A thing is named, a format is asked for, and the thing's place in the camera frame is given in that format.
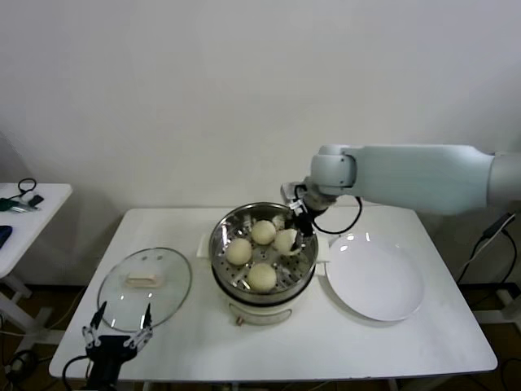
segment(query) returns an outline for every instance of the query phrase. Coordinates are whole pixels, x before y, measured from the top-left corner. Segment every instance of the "cooker handle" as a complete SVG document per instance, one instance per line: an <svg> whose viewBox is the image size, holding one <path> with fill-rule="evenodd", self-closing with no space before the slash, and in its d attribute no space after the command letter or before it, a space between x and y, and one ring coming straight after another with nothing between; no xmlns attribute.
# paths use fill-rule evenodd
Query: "cooker handle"
<svg viewBox="0 0 521 391"><path fill-rule="evenodd" d="M210 235L204 234L199 241L199 246L197 247L197 258L207 259L208 261L210 261L210 254L208 251L209 245Z"/></svg>

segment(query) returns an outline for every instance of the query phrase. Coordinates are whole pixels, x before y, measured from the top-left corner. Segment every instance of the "white plate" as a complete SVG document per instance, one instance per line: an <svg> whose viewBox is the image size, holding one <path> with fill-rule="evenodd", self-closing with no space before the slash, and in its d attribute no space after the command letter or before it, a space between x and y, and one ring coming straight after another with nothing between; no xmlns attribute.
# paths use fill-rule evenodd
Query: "white plate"
<svg viewBox="0 0 521 391"><path fill-rule="evenodd" d="M383 321L402 320L423 300L419 268L397 244L377 236L349 234L330 249L327 278L335 293L356 312Z"/></svg>

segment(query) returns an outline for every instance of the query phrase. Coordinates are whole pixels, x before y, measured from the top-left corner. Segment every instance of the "glass lid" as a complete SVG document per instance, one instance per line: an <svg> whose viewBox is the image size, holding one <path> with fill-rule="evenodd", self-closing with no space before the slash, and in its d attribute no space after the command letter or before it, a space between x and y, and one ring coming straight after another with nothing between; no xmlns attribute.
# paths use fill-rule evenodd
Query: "glass lid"
<svg viewBox="0 0 521 391"><path fill-rule="evenodd" d="M151 305L152 326L181 307L191 285L190 265L171 248L148 248L129 255L107 274L98 293L106 301L103 321L122 332L135 332Z"/></svg>

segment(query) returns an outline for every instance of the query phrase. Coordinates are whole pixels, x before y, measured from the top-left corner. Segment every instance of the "stainless steel steamer basket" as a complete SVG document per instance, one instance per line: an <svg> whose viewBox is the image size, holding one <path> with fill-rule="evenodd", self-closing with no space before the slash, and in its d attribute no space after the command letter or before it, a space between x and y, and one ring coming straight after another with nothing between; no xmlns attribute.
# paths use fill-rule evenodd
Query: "stainless steel steamer basket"
<svg viewBox="0 0 521 391"><path fill-rule="evenodd" d="M291 217L291 210L281 204L258 202L232 210L213 229L209 241L212 270L219 286L229 296L254 306L279 305L298 296L309 284L315 270L318 254L317 236L306 238L302 251L292 257L279 254L271 244L261 246L251 240L256 221L271 221L274 217ZM252 259L243 266L230 264L225 249L235 238L252 242ZM277 285L270 292L254 292L247 284L247 274L256 263L268 263L277 272Z"/></svg>

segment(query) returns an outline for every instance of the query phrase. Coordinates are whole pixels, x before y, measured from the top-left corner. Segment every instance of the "white robotic arm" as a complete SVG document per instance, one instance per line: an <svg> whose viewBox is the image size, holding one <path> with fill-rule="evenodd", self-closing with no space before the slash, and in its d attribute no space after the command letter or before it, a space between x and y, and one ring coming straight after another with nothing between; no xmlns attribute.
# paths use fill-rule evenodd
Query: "white robotic arm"
<svg viewBox="0 0 521 391"><path fill-rule="evenodd" d="M305 191L295 191L302 187ZM521 154L488 155L459 145L331 144L313 157L303 183L282 185L314 217L339 196L422 212L457 214L521 200Z"/></svg>

